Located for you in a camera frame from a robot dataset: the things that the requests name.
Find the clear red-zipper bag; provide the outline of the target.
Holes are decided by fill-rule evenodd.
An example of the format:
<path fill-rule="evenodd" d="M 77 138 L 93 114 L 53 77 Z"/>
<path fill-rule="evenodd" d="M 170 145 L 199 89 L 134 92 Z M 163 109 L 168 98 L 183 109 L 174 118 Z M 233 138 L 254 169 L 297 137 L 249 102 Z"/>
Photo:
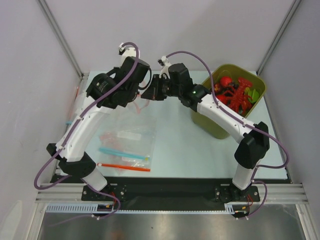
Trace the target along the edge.
<path fill-rule="evenodd" d="M 144 90 L 140 90 L 140 92 L 137 94 L 135 100 L 131 103 L 134 108 L 136 113 L 139 115 L 143 109 L 147 108 L 150 104 L 150 100 L 149 99 L 144 99 L 141 98 L 141 93 Z"/>

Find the red toy lobster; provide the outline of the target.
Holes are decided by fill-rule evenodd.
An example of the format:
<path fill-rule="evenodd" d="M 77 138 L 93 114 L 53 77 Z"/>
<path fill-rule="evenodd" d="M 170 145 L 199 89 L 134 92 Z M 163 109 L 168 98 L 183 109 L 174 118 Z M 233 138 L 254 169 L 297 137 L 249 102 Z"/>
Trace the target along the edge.
<path fill-rule="evenodd" d="M 253 86 L 252 82 L 249 80 L 240 77 L 238 78 L 238 89 L 230 89 L 227 87 L 225 88 L 225 91 L 221 94 L 227 97 L 228 103 L 227 106 L 236 112 L 237 114 L 239 113 L 239 110 L 242 109 L 241 114 L 245 114 L 247 110 L 250 110 L 253 106 L 252 103 L 249 102 L 248 94 L 245 93 L 246 88 L 251 88 Z"/>

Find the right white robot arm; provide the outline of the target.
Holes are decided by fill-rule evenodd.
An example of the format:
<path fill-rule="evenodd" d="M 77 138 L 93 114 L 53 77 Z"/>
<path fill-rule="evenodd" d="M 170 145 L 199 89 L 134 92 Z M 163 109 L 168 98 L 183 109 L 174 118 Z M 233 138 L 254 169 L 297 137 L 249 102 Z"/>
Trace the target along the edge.
<path fill-rule="evenodd" d="M 218 124 L 238 143 L 234 158 L 237 168 L 230 188 L 231 196 L 242 201 L 249 194 L 255 169 L 270 148 L 270 141 L 263 131 L 268 126 L 260 122 L 254 124 L 242 118 L 229 108 L 223 108 L 219 100 L 214 100 L 209 89 L 193 83 L 189 70 L 183 63 L 165 66 L 159 74 L 154 74 L 141 98 L 163 101 L 176 97 L 187 108 L 205 116 Z"/>

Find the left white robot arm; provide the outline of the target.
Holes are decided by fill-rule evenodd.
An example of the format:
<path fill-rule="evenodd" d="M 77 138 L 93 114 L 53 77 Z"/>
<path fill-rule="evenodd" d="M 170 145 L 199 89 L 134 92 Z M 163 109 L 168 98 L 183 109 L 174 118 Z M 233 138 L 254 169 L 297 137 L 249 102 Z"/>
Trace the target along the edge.
<path fill-rule="evenodd" d="M 99 200 L 110 195 L 110 187 L 86 148 L 99 126 L 117 107 L 126 107 L 138 94 L 150 65 L 128 56 L 120 67 L 96 75 L 85 91 L 80 114 L 57 143 L 47 146 L 49 154 L 59 161 L 58 166 L 67 175 L 89 184 Z"/>

